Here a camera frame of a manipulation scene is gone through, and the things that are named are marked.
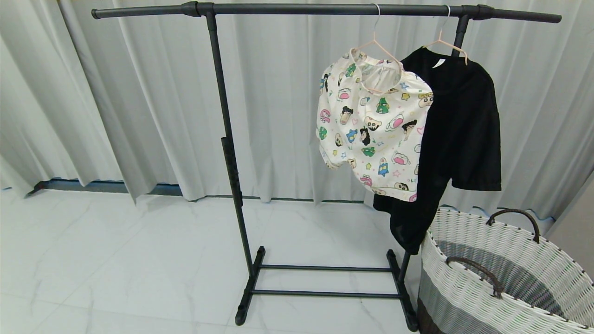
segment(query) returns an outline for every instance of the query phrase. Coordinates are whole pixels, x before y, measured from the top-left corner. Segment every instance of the black shirt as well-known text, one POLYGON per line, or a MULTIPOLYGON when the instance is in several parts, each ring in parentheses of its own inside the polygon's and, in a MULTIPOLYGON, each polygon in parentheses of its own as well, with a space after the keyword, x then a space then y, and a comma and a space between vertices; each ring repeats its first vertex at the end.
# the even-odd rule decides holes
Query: black shirt
POLYGON ((418 254, 448 181, 465 190, 501 190, 501 143, 495 87, 479 64, 420 48, 406 57, 406 71, 433 90, 421 141, 417 199, 375 195, 374 208, 391 214, 398 243, 418 254), (433 68, 440 59, 441 65, 433 68))

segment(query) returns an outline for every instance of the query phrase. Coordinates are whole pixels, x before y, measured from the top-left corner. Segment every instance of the shirt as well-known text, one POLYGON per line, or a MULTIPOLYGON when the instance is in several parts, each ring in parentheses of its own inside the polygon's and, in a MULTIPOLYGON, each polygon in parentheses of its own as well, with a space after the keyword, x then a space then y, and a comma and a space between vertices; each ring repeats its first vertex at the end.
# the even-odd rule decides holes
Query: shirt
POLYGON ((316 135, 331 169, 348 163, 375 194, 415 201, 432 92, 400 62, 351 49, 320 82, 316 135))
POLYGON ((376 194, 374 208, 391 214, 392 234, 417 254, 450 179, 459 189, 501 190, 499 113, 493 81, 478 63, 465 65, 464 58, 420 48, 402 64, 434 94, 419 158, 418 196, 407 203, 376 194))

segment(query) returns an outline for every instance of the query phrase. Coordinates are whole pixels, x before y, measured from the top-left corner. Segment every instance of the garment rack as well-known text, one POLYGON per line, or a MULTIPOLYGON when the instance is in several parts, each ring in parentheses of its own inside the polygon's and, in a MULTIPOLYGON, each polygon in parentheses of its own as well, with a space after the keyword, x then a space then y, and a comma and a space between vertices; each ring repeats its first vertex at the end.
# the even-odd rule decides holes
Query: garment rack
MULTIPOLYGON (((381 15, 408 15, 408 16, 448 16, 448 8, 441 5, 379 5, 381 15)), ((487 20, 490 18, 506 18, 510 20, 537 21, 546 23, 558 23, 560 15, 545 14, 538 12, 498 10, 486 5, 462 5, 450 6, 449 16, 458 17, 456 38, 454 45, 462 47, 462 41, 466 33, 469 20, 487 20)), ((393 250, 388 250, 388 268, 372 267, 333 267, 333 266, 289 266, 282 264, 264 264, 266 250, 260 246, 252 262, 249 250, 249 241, 245 229, 244 214, 242 211, 243 201, 241 188, 239 186, 239 174, 233 145, 233 133, 231 130, 231 119, 229 117, 229 105, 227 103, 227 91, 225 79, 223 78, 223 65, 219 49, 219 38, 217 35, 217 14, 283 14, 283 15, 377 15, 378 8, 374 4, 215 4, 212 2, 186 2, 181 5, 114 8, 91 11, 95 19, 108 17, 128 17, 145 15, 173 15, 183 14, 192 17, 206 17, 208 32, 210 34, 210 45, 214 58, 214 70, 219 88, 223 123, 225 125, 225 137, 221 138, 225 164, 229 176, 233 203, 239 223, 239 233, 244 246, 245 261, 248 266, 248 282, 244 294, 239 303, 235 323, 240 326, 245 323, 248 314, 249 304, 253 295, 293 295, 293 296, 317 296, 317 297, 355 297, 355 298, 391 298, 399 299, 404 311, 406 324, 411 331, 416 331, 418 321, 416 313, 410 302, 410 296, 405 287, 405 275, 410 253, 405 252, 402 266, 399 267, 396 255, 393 250), (258 274, 263 269, 276 270, 333 270, 345 272, 385 272, 391 273, 396 284, 398 294, 369 294, 355 292, 329 292, 329 291, 290 291, 290 290, 262 290, 256 288, 258 274)), ((452 56, 459 56, 459 51, 452 51, 452 56)))

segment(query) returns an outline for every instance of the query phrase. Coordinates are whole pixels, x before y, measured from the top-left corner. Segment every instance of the tile floor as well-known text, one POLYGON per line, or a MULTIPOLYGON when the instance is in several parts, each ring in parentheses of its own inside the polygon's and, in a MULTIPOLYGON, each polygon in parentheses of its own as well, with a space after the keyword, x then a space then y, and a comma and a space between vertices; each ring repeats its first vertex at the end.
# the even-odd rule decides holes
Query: tile floor
MULTIPOLYGON (((403 251, 388 216, 363 204, 244 201, 252 256, 265 263, 387 265, 403 251)), ((0 333, 409 333, 399 301, 256 296, 232 200, 41 191, 0 193, 0 333)), ((407 286, 416 299, 419 257, 407 286)), ((262 289, 396 293, 385 273, 261 272, 262 289)))

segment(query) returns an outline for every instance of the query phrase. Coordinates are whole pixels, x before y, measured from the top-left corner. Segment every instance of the black sleeve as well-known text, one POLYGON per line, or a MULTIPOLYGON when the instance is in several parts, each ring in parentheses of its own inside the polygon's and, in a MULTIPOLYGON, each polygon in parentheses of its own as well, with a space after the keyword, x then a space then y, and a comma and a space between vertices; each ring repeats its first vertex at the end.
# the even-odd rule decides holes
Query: black sleeve
POLYGON ((495 87, 489 77, 460 101, 467 115, 451 151, 452 186, 465 190, 501 190, 501 139, 495 87))

